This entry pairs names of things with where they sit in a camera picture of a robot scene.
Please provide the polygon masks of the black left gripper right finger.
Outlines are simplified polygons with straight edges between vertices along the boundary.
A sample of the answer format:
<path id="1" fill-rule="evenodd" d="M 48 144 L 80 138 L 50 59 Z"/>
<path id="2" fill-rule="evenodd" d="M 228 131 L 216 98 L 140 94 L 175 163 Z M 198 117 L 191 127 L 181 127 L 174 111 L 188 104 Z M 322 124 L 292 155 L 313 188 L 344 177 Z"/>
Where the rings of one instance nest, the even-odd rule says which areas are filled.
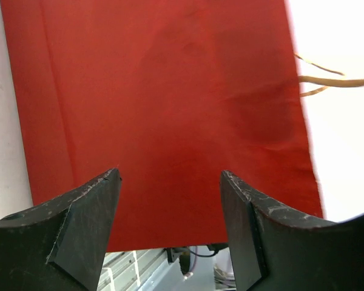
<path id="1" fill-rule="evenodd" d="M 364 290 L 364 214 L 308 215 L 229 171 L 220 192 L 237 290 Z"/>

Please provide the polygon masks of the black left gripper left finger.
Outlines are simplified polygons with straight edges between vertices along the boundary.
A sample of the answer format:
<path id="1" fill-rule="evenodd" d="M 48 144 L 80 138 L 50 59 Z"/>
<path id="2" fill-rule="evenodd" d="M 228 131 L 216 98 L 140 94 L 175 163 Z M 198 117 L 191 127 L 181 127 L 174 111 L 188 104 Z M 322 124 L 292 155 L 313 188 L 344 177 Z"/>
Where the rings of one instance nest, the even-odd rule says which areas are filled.
<path id="1" fill-rule="evenodd" d="M 120 189 L 110 169 L 0 219 L 0 290 L 96 290 Z"/>

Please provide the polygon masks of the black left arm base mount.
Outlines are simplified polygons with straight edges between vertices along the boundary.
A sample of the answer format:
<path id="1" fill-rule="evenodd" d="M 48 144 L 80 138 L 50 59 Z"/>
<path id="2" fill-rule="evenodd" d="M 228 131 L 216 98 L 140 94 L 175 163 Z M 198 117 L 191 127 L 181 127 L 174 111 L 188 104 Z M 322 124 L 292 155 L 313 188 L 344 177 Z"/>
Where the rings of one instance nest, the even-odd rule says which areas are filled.
<path id="1" fill-rule="evenodd" d="M 169 264 L 179 262 L 180 270 L 183 275 L 191 275 L 197 264 L 197 257 L 189 247 L 165 248 L 167 261 Z"/>

